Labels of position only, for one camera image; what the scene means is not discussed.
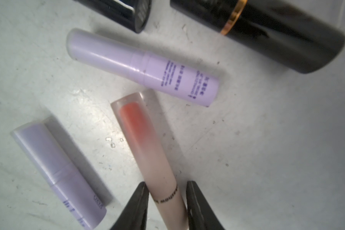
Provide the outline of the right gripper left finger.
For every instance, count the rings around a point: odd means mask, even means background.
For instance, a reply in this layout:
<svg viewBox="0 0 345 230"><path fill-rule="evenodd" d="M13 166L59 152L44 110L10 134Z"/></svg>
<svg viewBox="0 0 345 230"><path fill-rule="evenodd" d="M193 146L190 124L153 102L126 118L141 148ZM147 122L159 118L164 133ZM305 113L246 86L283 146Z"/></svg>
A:
<svg viewBox="0 0 345 230"><path fill-rule="evenodd" d="M149 190L145 182L139 183L110 230L145 230L147 224Z"/></svg>

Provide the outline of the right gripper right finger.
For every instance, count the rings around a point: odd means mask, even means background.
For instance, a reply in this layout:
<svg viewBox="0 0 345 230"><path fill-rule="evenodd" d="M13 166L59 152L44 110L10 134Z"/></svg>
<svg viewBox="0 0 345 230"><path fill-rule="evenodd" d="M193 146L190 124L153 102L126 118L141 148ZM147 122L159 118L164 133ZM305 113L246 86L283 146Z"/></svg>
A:
<svg viewBox="0 0 345 230"><path fill-rule="evenodd" d="M186 198L190 230L225 230L195 181L187 182Z"/></svg>

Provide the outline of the pink translucent lipstick tube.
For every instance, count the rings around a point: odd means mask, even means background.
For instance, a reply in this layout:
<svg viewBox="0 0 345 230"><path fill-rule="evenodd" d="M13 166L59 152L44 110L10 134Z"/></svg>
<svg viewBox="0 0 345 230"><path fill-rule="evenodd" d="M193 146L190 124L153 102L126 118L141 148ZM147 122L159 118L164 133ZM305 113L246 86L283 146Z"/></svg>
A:
<svg viewBox="0 0 345 230"><path fill-rule="evenodd" d="M188 229L186 205L141 93L111 107L166 228Z"/></svg>

